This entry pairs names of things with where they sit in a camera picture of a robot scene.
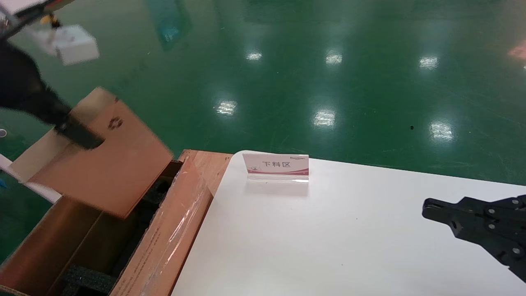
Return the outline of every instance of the cardboard box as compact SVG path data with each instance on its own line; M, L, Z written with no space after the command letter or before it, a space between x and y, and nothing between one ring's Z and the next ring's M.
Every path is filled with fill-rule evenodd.
M169 296L212 201L191 160L171 162L158 179L173 182L112 296ZM72 264L108 273L137 222L136 210L121 220L62 197L3 264L0 291L58 296Z
M10 166L34 182L114 216L125 218L150 188L172 153L113 94L96 88L71 115L105 138L84 150L54 130Z

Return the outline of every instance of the white table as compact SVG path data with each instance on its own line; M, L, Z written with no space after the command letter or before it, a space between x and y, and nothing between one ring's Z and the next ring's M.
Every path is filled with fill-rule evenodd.
M493 201L524 194L523 186L311 159L301 196L295 186L247 182L241 154L173 296L526 294L482 247L421 215L426 198Z

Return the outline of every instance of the plastic wrap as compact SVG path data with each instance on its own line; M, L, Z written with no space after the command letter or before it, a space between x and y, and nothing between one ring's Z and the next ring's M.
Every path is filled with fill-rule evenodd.
M110 295L169 295L211 200L186 160Z

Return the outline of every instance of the open cardboard box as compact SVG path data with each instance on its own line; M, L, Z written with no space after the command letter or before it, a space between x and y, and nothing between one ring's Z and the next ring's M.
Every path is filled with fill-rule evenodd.
M120 146L119 141L135 143L138 138L120 134L120 140L116 140L112 137L118 133L105 132L105 120L113 118L112 112L115 110L122 110L120 107L110 108L97 109L98 113L105 114L104 120L99 120L100 116L92 116L90 121L85 122L91 129L104 134L106 141L103 145L111 144L94 149L93 152L97 153L95 156L72 147L70 143L63 143L53 135L44 136L48 137L46 143L59 143L60 149L47 154L47 162L41 163L38 170L33 169L30 175L36 176L36 180L31 181L49 185L47 182L57 181L46 173L64 177L68 176L68 167L75 170L88 167L88 170L68 177L73 179L73 183L82 186L84 191L73 197L60 189L77 194L74 186L57 183L58 188L52 187L65 195L49 209L4 262L0 269L0 291L14 295L58 296L68 285L64 280L68 269L81 266L117 278L110 289L111 296L170 295L213 196L192 160L181 163L171 161L171 157L167 159L165 156L171 153L166 153L167 149L156 142L156 137L151 137L151 132L144 129L140 121L135 129L147 131L141 137L148 138L150 143L154 142L154 148L143 149L145 146L139 145L142 150L135 150L134 153L130 152L129 147L123 149L127 149L131 159L140 155L146 160L151 157L156 161L148 165L148 161L140 160L143 166L147 165L144 170L138 168L133 172L129 168L136 164L128 163L130 157L117 157L117 163L113 162L113 156L108 157L108 154L114 155L116 150L111 146ZM150 155L155 151L161 151L164 164L159 154ZM106 163L92 163L93 159L105 159ZM109 192L117 194L118 198L113 203L106 203L100 199L100 195L92 198L92 194L86 194L86 190L92 190L93 184L85 184L91 182L90 175L85 172L97 174L94 169L104 169L104 166L111 166L110 171L122 172L124 176L133 174L132 179L139 179L138 183L142 185L133 185L133 190L125 189L123 191L127 193L122 194L114 188L123 186L122 179L116 178L116 182L104 184ZM166 192L158 205L148 200L152 193L152 189L148 189L152 184L154 195ZM93 192L107 195L100 189ZM106 206L117 209L118 213L106 211Z

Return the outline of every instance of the sign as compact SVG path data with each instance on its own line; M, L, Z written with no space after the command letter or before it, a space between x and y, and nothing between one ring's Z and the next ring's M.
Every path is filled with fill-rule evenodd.
M309 156L304 154L244 153L249 174L309 175Z

